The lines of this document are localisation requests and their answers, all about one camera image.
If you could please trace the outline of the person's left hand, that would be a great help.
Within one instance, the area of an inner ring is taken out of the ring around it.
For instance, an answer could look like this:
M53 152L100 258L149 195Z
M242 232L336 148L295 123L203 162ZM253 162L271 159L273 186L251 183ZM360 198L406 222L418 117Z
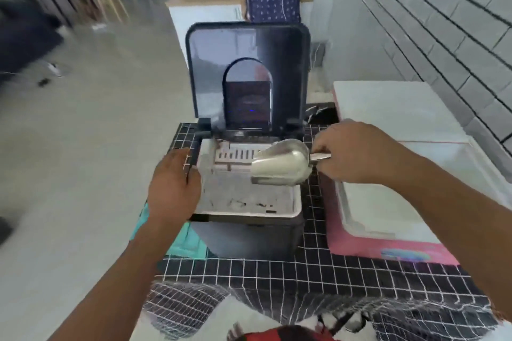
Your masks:
M184 166L189 152L189 149L172 149L157 164L147 196L147 223L151 228L179 231L195 212L200 197L189 197L186 191L188 171Z

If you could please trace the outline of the person's right hand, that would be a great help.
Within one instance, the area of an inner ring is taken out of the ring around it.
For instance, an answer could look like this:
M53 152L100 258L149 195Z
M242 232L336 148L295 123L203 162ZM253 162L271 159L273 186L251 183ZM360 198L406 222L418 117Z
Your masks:
M343 137L344 179L334 181L388 185L411 157L410 150L371 124L344 120L323 131Z

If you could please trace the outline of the metal ice scoop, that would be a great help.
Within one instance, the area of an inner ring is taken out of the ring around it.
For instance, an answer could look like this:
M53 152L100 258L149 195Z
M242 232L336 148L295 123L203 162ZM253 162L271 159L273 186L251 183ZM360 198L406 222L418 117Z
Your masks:
M311 153L304 142L285 139L255 154L250 180L261 185L299 185L309 178L318 162L330 158L331 153Z

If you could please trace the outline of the person's right forearm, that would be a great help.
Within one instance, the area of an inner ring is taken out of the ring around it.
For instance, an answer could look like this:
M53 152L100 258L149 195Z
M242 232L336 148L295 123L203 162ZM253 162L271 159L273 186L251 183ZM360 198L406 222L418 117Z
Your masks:
M512 210L429 159L400 147L383 184L417 210L430 230L512 322Z

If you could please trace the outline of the person's left forearm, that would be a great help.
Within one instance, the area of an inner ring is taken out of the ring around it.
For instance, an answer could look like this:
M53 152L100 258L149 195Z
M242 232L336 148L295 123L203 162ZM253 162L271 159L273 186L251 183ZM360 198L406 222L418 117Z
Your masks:
M121 256L48 341L130 341L157 265L191 212L150 211Z

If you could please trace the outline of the teal cloth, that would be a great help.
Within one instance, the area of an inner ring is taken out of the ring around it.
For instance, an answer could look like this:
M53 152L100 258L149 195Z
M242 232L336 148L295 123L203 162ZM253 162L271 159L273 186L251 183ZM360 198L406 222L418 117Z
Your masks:
M207 258L207 251L208 248L206 244L193 230L191 223L187 222L183 225L163 258L205 260Z

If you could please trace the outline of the white and pink foam box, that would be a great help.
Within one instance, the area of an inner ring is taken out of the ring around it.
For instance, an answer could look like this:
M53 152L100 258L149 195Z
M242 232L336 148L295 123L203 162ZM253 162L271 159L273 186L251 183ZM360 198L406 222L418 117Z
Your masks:
M508 183L478 144L403 142L477 191L512 210ZM344 184L318 175L332 254L459 265L402 196L382 185Z

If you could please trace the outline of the black countertop ice maker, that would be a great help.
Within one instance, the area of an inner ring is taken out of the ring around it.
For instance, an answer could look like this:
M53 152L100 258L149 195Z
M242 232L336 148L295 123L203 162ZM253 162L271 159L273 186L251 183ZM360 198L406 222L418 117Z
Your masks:
M185 46L202 181L191 227L219 258L291 260L304 231L300 186L253 184L250 165L276 142L304 139L309 30L196 23Z

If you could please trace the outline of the black white grid tablecloth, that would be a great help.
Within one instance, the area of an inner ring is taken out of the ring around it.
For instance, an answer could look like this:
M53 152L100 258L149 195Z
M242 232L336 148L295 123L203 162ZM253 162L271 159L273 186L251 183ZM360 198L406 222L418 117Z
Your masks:
M288 325L361 311L381 341L477 341L498 327L488 298L460 266L332 254L314 170L301 184L304 228L286 261L165 256L143 306L167 339L193 336L228 296Z

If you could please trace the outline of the white cabinet with wooden top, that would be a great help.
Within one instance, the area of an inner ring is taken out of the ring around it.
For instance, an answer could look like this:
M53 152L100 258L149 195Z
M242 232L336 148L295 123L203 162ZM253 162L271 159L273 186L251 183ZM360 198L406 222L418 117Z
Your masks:
M168 0L167 6L179 45L187 60L185 37L191 26L203 22L245 20L246 0Z

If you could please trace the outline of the red patterned garment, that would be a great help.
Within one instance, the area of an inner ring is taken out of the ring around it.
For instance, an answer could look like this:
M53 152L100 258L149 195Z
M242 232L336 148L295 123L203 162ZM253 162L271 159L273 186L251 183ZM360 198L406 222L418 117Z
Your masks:
M365 312L323 313L292 325L245 331L235 323L226 341L382 341Z

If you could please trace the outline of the dark sofa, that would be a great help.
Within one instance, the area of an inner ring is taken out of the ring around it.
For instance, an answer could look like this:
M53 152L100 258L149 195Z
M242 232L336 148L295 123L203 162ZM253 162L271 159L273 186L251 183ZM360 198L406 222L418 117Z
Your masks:
M59 46L60 27L33 0L0 0L0 85Z

